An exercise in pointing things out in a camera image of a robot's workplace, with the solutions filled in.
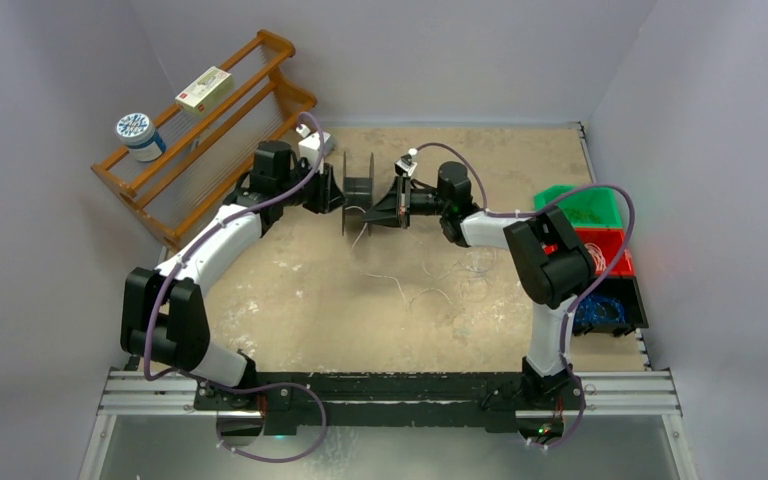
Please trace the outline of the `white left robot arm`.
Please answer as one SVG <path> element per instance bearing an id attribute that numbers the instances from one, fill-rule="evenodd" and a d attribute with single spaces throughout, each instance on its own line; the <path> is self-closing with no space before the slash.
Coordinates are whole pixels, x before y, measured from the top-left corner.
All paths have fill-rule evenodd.
<path id="1" fill-rule="evenodd" d="M 285 208 L 301 205 L 327 214 L 343 206 L 345 197 L 325 160 L 332 148 L 330 134 L 319 132 L 296 147 L 279 140 L 260 142 L 251 169 L 238 177 L 207 226 L 172 258 L 128 274 L 122 350 L 218 384 L 220 397 L 232 408 L 252 405 L 258 395 L 256 364 L 212 337 L 205 298 Z"/>

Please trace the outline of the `black perforated cable spool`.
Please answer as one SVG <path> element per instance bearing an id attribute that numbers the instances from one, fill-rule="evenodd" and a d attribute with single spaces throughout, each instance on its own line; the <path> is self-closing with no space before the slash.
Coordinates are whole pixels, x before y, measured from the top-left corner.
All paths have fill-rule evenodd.
<path id="1" fill-rule="evenodd" d="M 344 204 L 341 208 L 341 233 L 347 231 L 349 217 L 362 216 L 373 206 L 374 193 L 374 154 L 369 155 L 368 173 L 365 176 L 348 176 L 348 157 L 343 153 L 342 184 Z"/>

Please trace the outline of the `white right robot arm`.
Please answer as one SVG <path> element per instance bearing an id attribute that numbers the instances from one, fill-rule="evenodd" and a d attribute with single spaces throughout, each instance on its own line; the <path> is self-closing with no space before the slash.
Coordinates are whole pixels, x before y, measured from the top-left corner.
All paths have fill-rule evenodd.
<path id="1" fill-rule="evenodd" d="M 521 392 L 533 406 L 548 405 L 571 377 L 565 357 L 571 337 L 568 309 L 595 276 L 594 260 L 565 214 L 552 207 L 527 218 L 493 216 L 474 202 L 467 167 L 449 161 L 438 168 L 430 188 L 414 188 L 409 176 L 396 175 L 362 220 L 405 229 L 415 215 L 437 217 L 444 237 L 459 247 L 509 252 L 534 304 Z"/>

